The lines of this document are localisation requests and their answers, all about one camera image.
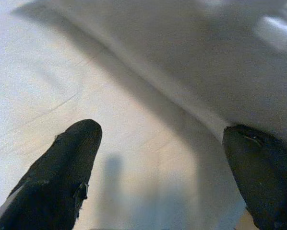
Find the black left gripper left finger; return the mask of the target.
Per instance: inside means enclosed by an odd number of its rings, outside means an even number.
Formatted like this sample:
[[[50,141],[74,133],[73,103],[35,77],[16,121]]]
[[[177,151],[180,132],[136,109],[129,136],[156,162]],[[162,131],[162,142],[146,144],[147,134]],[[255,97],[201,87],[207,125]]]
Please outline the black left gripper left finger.
[[[59,134],[0,207],[0,230],[73,229],[101,139],[101,125],[92,119]]]

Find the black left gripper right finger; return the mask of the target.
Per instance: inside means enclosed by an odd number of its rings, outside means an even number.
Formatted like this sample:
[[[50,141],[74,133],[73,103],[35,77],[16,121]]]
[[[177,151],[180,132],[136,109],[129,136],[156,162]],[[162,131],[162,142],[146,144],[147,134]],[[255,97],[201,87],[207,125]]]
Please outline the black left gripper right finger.
[[[224,129],[222,144],[239,192],[260,230],[287,230],[287,149],[244,125]]]

